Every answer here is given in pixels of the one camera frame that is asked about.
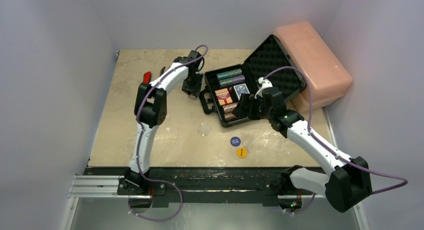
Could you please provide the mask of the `brown poker chip stack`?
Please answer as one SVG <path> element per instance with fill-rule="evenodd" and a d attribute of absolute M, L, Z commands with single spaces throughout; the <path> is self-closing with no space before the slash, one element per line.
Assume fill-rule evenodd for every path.
<path fill-rule="evenodd" d="M 226 122 L 232 122 L 232 121 L 236 120 L 237 117 L 232 113 L 226 113 L 226 114 L 224 114 L 224 119 L 225 119 Z"/>

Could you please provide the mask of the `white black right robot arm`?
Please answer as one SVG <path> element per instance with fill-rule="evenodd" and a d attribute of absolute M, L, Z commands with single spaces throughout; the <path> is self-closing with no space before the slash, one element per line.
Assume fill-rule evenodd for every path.
<path fill-rule="evenodd" d="M 292 194 L 307 190 L 324 196 L 341 213 L 372 194 L 367 161 L 337 149 L 313 130 L 300 113 L 287 109 L 278 87 L 265 88 L 259 97 L 243 93 L 232 113 L 250 120 L 267 120 L 273 130 L 301 147 L 324 171 L 318 173 L 295 165 L 281 174 L 282 191 Z"/>

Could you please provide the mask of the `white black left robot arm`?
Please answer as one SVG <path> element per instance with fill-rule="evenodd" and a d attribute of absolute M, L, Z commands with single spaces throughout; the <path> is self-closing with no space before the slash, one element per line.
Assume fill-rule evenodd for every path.
<path fill-rule="evenodd" d="M 200 95 L 204 55 L 191 50 L 188 56 L 177 57 L 157 79 L 142 82 L 137 89 L 134 106 L 137 122 L 137 141 L 129 166 L 124 174 L 123 187 L 129 186 L 138 195 L 149 189 L 148 172 L 155 135 L 167 116 L 167 96 L 179 84 L 191 99 Z"/>

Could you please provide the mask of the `blue playing card deck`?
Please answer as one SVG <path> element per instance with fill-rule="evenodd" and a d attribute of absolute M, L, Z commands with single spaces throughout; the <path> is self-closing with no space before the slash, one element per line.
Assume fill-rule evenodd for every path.
<path fill-rule="evenodd" d="M 242 94 L 250 94 L 250 91 L 245 83 L 234 85 L 233 89 L 239 100 L 241 99 Z"/>

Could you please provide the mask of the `blue small blind button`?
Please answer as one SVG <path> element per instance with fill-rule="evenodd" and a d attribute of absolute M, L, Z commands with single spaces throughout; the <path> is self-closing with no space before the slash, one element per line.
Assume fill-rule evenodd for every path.
<path fill-rule="evenodd" d="M 233 136 L 231 139 L 230 139 L 230 144 L 233 146 L 233 147 L 238 147 L 238 146 L 240 146 L 241 145 L 241 139 L 239 138 L 239 137 L 237 137 L 237 136 Z"/>

